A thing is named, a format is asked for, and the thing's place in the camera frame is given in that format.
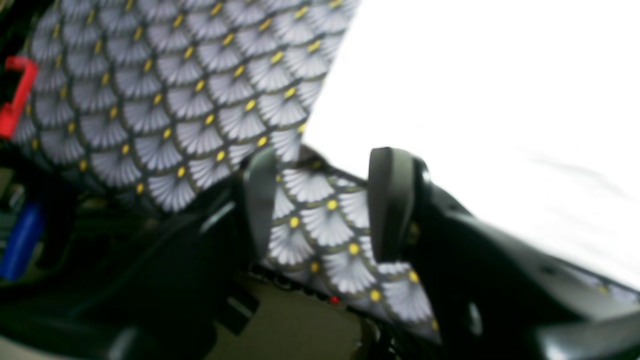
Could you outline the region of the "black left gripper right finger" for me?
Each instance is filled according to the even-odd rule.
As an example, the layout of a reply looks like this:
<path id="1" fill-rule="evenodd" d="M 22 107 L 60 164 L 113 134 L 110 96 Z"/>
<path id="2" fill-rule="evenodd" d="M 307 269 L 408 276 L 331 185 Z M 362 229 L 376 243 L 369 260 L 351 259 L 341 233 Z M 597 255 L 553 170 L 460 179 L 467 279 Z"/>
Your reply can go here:
<path id="1" fill-rule="evenodd" d="M 429 192 L 430 172 L 423 158 L 384 146 L 370 152 L 367 205 L 370 240 L 378 264 L 404 260 L 416 201 Z"/>

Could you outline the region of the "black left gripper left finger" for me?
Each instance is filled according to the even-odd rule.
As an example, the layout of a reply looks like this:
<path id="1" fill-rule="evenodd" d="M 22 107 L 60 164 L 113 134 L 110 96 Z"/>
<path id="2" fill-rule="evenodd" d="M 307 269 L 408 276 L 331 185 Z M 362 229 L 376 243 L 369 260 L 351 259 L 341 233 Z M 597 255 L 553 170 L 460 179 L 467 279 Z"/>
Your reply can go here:
<path id="1" fill-rule="evenodd" d="M 240 162 L 240 168 L 200 194 L 205 219 L 199 232 L 205 235 L 222 219 L 233 214 L 239 241 L 249 259 L 266 257 L 271 236 L 277 191 L 278 158 L 272 147 L 254 151 Z"/>

